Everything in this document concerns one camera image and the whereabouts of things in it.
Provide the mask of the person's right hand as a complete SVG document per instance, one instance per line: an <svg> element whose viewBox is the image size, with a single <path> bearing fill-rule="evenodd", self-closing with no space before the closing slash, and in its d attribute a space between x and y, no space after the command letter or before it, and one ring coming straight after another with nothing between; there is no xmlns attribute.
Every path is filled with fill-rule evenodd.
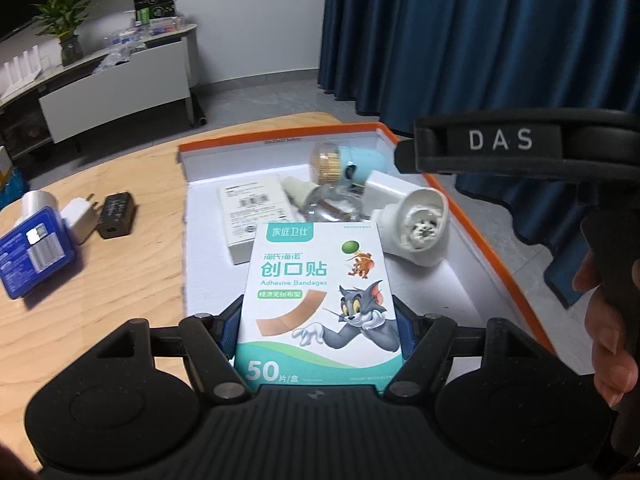
<svg viewBox="0 0 640 480"><path fill-rule="evenodd" d="M634 388L639 370L637 362L625 348L627 330L624 320L620 312L605 300L591 250L574 276L573 287L578 292L593 291L585 316L585 328L592 341L593 381L597 392L612 408Z"/></svg>

